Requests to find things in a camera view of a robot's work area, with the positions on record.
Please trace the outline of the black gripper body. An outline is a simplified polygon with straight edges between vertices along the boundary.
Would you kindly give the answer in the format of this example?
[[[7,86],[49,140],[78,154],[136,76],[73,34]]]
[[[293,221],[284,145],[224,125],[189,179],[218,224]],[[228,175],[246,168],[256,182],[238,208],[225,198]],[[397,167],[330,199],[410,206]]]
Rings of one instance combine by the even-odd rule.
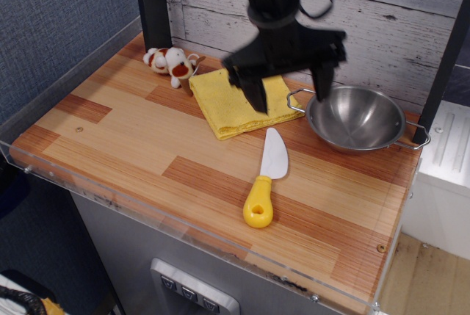
[[[346,36],[339,29],[312,29],[297,21],[278,29],[260,28],[253,40],[223,59],[223,67],[262,80],[333,62],[335,74],[346,60]]]

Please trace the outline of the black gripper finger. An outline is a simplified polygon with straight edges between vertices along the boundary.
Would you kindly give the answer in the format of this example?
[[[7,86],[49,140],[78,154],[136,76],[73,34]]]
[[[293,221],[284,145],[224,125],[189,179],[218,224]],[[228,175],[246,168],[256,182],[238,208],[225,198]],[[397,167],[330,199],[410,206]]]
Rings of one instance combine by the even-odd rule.
[[[317,64],[311,68],[314,89],[318,101],[323,101],[330,95],[334,78],[334,68],[335,64],[333,62]]]
[[[229,70],[229,82],[240,89],[252,108],[260,113],[267,113],[267,98],[260,77],[239,75],[235,70]]]

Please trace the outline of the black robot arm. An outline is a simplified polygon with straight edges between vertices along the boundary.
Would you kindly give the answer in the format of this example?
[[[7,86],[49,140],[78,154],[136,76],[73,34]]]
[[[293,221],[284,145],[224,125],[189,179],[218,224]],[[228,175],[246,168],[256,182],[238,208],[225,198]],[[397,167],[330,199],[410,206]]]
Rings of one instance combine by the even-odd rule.
[[[169,46],[165,0],[138,0],[146,46]],[[229,82],[241,89],[257,112],[267,112],[263,79],[309,69],[319,100],[327,98],[334,70],[345,61],[345,32],[310,29],[297,22],[300,0],[248,0],[247,16],[256,37],[223,60]]]

